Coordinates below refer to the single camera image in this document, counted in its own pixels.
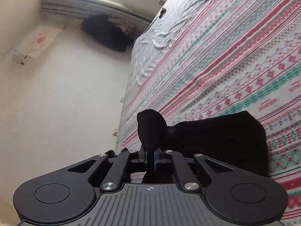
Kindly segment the patterned red green bed blanket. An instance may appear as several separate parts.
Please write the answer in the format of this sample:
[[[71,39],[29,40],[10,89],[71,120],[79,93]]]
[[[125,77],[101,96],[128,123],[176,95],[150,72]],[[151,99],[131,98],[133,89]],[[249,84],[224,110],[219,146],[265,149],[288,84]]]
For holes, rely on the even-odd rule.
[[[248,111],[288,193],[282,223],[300,223],[300,0],[208,0],[130,101],[121,149],[139,149],[145,109],[169,125]]]

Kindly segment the black pants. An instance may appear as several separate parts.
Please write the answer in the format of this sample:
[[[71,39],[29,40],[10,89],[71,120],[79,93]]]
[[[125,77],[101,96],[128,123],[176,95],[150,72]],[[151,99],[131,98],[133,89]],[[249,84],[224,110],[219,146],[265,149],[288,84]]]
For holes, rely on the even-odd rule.
[[[138,136],[154,152],[180,152],[185,158],[197,153],[237,168],[268,177],[268,147],[263,126],[247,111],[167,125],[156,110],[137,114]]]

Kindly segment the grey checked bed sheet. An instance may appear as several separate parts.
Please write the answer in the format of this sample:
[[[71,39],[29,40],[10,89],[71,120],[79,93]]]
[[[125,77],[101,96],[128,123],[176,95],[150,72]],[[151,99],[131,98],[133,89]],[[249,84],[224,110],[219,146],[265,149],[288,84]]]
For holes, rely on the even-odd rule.
[[[156,64],[180,36],[188,22],[208,0],[167,0],[150,26],[136,39],[131,57],[128,85],[123,96],[123,106],[117,133],[116,150],[120,150],[130,114],[129,104],[139,88],[150,76]]]

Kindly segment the black remote on bed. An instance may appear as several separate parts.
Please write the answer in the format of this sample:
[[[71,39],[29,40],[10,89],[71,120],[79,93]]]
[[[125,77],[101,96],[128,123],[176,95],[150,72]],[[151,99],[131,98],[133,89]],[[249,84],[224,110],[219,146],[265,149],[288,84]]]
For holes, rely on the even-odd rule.
[[[159,14],[159,18],[162,18],[165,13],[166,13],[166,9],[162,8]]]

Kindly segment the grey window curtain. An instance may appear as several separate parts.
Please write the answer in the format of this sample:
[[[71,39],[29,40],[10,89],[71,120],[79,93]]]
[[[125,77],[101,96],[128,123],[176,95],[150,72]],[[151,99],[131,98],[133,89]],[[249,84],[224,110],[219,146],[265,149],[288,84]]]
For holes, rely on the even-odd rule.
[[[147,18],[121,5],[101,0],[42,0],[41,11],[80,20],[92,15],[102,15],[134,38],[141,35],[151,24]]]

